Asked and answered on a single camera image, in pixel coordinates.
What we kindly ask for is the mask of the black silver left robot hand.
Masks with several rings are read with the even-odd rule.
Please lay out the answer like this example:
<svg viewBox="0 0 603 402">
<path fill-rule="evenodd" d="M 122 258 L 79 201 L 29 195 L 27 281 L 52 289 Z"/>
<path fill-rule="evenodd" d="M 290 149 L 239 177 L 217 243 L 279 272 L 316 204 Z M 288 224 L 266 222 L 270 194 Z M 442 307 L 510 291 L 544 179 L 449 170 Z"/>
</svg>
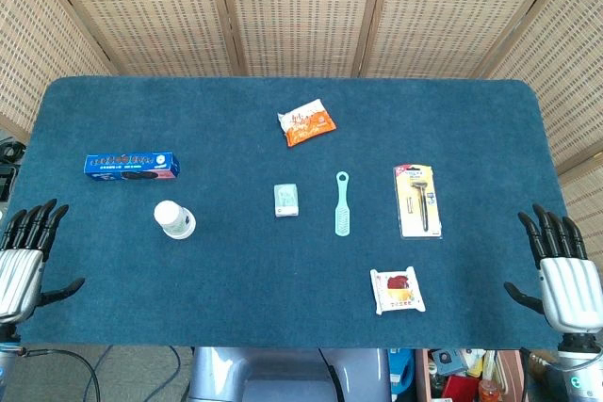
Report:
<svg viewBox="0 0 603 402">
<path fill-rule="evenodd" d="M 1 235 L 1 325 L 16 326 L 34 311 L 74 295 L 85 283 L 77 278 L 69 285 L 43 292 L 44 269 L 55 242 L 60 221 L 69 210 L 55 199 L 29 210 L 17 211 Z"/>
</svg>

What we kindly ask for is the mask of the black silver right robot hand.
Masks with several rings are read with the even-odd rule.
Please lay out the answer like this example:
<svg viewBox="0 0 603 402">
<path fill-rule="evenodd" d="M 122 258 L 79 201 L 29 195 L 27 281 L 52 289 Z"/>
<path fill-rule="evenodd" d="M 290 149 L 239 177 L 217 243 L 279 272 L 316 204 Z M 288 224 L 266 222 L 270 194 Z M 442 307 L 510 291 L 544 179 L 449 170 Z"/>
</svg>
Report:
<svg viewBox="0 0 603 402">
<path fill-rule="evenodd" d="M 578 225 L 534 204 L 537 219 L 517 214 L 529 239 L 541 297 L 531 297 L 507 281 L 504 288 L 518 304 L 543 315 L 562 334 L 602 331 L 602 287 Z"/>
</svg>

